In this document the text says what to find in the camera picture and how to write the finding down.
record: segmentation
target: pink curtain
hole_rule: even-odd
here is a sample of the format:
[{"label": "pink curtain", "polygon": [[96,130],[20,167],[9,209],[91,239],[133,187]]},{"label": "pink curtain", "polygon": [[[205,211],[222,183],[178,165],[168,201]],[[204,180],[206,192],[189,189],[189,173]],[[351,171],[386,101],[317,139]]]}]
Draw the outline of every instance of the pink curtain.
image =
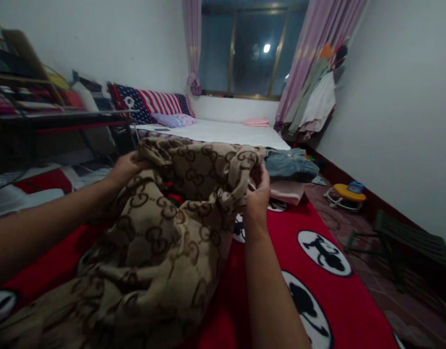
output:
[{"label": "pink curtain", "polygon": [[296,46],[291,70],[276,112],[280,129],[323,47],[337,49],[351,34],[365,0],[310,0]]},{"label": "pink curtain", "polygon": [[184,0],[186,4],[186,17],[188,27],[189,60],[191,62],[191,73],[188,84],[193,95],[201,95],[197,72],[199,71],[200,43],[202,33],[202,0]]}]

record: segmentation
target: person's arm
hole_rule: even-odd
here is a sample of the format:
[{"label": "person's arm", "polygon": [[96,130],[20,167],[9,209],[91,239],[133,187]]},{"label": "person's arm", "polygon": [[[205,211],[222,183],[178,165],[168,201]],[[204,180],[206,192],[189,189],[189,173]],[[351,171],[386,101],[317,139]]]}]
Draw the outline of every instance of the person's arm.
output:
[{"label": "person's arm", "polygon": [[261,165],[253,171],[253,178],[257,188],[247,192],[243,215],[252,346],[311,348],[268,234],[270,175]]},{"label": "person's arm", "polygon": [[120,157],[101,181],[49,203],[0,219],[0,285],[79,225],[95,217],[146,163]]}]

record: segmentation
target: window frame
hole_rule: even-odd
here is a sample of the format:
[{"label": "window frame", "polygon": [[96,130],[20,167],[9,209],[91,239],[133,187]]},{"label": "window frame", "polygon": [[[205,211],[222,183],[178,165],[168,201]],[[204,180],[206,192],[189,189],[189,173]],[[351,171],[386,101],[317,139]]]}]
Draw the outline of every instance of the window frame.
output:
[{"label": "window frame", "polygon": [[[202,95],[227,97],[227,98],[245,98],[245,99],[256,99],[256,100],[279,101],[281,99],[281,95],[272,95],[271,92],[273,89],[273,84],[275,82],[276,71],[278,69],[278,64],[280,62],[281,52],[283,50],[287,24],[289,21],[289,15],[292,12],[296,11],[302,11],[302,10],[307,11],[307,7],[308,7],[308,2],[307,3],[271,2],[271,3],[259,3],[259,4],[202,5],[202,16],[233,15],[233,28],[231,31],[231,45],[229,48],[230,50],[229,68],[228,68],[228,81],[226,85],[226,91],[202,90]],[[236,17],[238,13],[243,13],[243,12],[257,12],[268,15],[279,15],[281,13],[286,13],[285,22],[283,24],[283,29],[281,31],[280,43],[276,48],[275,63],[273,65],[273,70],[271,72],[268,93],[266,95],[237,94],[231,92],[231,81],[233,78],[234,42],[236,38]]]}]

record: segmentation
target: red carpet with cartoon print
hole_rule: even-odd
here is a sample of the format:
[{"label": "red carpet with cartoon print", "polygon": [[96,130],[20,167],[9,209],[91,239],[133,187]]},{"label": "red carpet with cartoon print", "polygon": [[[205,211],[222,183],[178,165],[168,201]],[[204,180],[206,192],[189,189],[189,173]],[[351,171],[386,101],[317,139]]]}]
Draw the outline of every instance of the red carpet with cartoon print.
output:
[{"label": "red carpet with cartoon print", "polygon": [[[268,228],[287,287],[317,349],[397,348],[390,325],[338,249],[311,203],[272,200]],[[0,321],[76,275],[105,226],[81,226],[0,289]],[[218,289],[201,327],[183,348],[249,348],[244,261],[238,216]]]}]

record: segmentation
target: tiled floor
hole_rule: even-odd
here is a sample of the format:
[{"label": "tiled floor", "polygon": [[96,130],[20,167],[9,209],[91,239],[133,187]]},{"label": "tiled floor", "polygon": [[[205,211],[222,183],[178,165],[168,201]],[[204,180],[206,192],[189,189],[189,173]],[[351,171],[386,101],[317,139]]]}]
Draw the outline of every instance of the tiled floor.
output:
[{"label": "tiled floor", "polygon": [[[323,194],[331,185],[325,182],[326,187],[306,185],[305,193],[344,250],[352,229],[372,233],[372,227],[360,215],[330,208]],[[357,240],[354,246],[380,249],[375,238]],[[350,254],[348,258],[399,338],[418,348],[446,348],[446,309],[417,274],[406,271],[407,292],[402,294],[391,281],[386,260],[368,254]]]}]

